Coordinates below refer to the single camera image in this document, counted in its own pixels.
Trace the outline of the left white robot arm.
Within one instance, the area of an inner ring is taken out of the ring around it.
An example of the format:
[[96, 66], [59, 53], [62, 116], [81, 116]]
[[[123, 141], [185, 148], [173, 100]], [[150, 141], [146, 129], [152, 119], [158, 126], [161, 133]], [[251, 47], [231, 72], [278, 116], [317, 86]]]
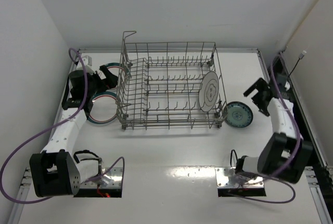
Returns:
[[91, 154], [89, 150], [76, 151], [73, 148], [80, 129], [90, 117], [93, 99], [113, 89], [118, 77], [101, 65], [100, 78], [90, 67], [77, 68], [67, 78], [62, 99], [62, 118], [50, 141], [41, 153], [32, 154], [29, 164], [38, 197], [76, 195], [80, 185], [101, 174], [102, 159], [92, 154], [92, 158], [79, 159], [79, 154]]

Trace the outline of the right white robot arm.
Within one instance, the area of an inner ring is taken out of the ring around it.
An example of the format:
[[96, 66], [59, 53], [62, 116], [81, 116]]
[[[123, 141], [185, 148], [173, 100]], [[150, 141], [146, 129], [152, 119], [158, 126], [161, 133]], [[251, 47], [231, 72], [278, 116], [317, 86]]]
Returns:
[[259, 78], [245, 92], [259, 111], [271, 118], [273, 134], [258, 157], [242, 156], [237, 160], [235, 175], [252, 178], [262, 175], [297, 183], [310, 159], [313, 146], [305, 141], [294, 118], [295, 98], [287, 78], [278, 75], [266, 82]]

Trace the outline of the green blue floral plate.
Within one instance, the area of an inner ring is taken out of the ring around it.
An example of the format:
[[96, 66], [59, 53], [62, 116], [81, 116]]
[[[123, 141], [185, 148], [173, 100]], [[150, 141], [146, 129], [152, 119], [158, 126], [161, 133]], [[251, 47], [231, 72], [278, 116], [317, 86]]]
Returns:
[[243, 102], [229, 102], [223, 109], [223, 118], [227, 125], [235, 128], [248, 127], [253, 121], [252, 110]]

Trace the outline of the white plate with grey pattern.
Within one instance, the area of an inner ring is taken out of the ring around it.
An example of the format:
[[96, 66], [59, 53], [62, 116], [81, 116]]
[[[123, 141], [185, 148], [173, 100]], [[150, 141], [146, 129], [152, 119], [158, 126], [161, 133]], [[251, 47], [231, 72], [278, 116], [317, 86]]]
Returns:
[[199, 89], [199, 107], [209, 112], [215, 105], [219, 95], [219, 77], [214, 71], [208, 72], [202, 79]]

